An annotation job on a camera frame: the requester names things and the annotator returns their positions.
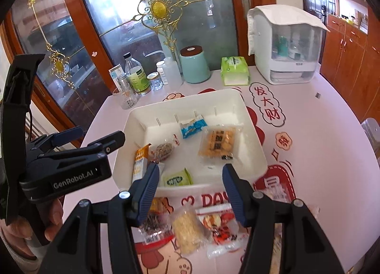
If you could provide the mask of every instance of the blue snack wrapper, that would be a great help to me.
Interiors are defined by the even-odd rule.
[[[194,120],[189,123],[180,123],[182,137],[186,139],[197,132],[202,130],[202,127],[207,126],[202,115],[198,115]]]

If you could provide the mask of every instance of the glass door panel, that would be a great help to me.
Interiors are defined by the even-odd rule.
[[[102,43],[115,65],[124,66],[123,54],[131,52],[146,72],[155,71],[155,63],[164,55],[165,38],[130,21],[137,15],[140,0],[84,0]],[[140,11],[148,3],[140,4]],[[177,52],[190,45],[201,45],[211,69],[220,69],[221,57],[238,55],[236,23],[232,0],[197,0],[183,8],[183,15],[174,31]]]
[[[70,71],[67,82],[52,73],[50,52],[46,50],[44,36],[38,26],[29,0],[16,0],[12,18],[16,33],[25,53],[45,53],[37,70],[37,77],[65,114],[85,131],[105,99],[111,95],[98,70],[79,38],[64,0],[36,0],[35,12],[42,31],[52,49],[70,56],[65,69]]]

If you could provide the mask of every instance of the human hand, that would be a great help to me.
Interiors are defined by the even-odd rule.
[[[49,210],[49,221],[51,224],[47,226],[45,230],[45,237],[47,240],[54,240],[56,234],[62,227],[62,216],[62,204],[56,199],[53,201]],[[3,234],[9,246],[11,246],[17,254],[25,258],[34,257],[25,242],[25,239],[32,236],[33,231],[29,222],[24,217],[19,216],[17,220],[9,226],[5,225],[4,220],[0,220],[0,228],[3,230]]]

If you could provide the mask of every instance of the pink tablecloth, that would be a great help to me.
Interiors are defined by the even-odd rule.
[[[380,171],[371,145],[355,115],[322,76],[307,84],[270,85],[255,67],[250,72],[250,86],[232,88],[241,93],[248,107],[269,165],[267,174],[255,186],[263,189],[282,183],[292,198],[297,196],[306,204],[319,206],[318,220],[347,271],[380,235]],[[177,93],[165,89],[152,92],[137,105],[222,88],[220,72],[214,71],[202,84],[184,83]],[[122,110],[114,97],[108,97],[83,145],[123,130],[129,112]],[[112,168],[115,157],[116,153],[109,155]],[[64,217],[82,198],[94,203],[117,193],[115,182],[108,179],[69,194]],[[226,196],[216,192],[169,202],[174,208],[184,202],[202,207],[226,202]],[[111,273],[105,227],[101,238],[104,273]],[[136,249],[140,259],[145,259],[144,272],[149,274],[237,273],[244,254],[241,249],[211,261],[202,252],[183,258],[175,241],[148,255],[142,245],[137,244]]]

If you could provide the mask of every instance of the gold filigree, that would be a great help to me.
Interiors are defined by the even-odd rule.
[[[183,15],[183,7],[195,3],[208,0],[140,0],[137,6],[138,14],[135,15],[133,21],[141,21],[141,23],[165,37],[164,45],[168,46],[174,53],[176,47],[176,39],[173,37],[174,31],[177,29],[178,22]]]
[[[70,81],[71,79],[70,71],[65,69],[65,65],[69,64],[70,57],[67,57],[63,53],[60,53],[57,50],[53,49],[53,46],[46,39],[46,36],[37,18],[37,14],[34,8],[35,3],[36,3],[36,0],[29,0],[28,7],[33,9],[34,17],[36,18],[38,28],[41,31],[41,34],[46,43],[46,50],[50,52],[50,55],[49,55],[50,63],[53,65],[51,68],[52,69],[51,74],[54,74],[57,78],[67,82],[68,86],[71,87],[73,90],[75,90],[74,83]]]

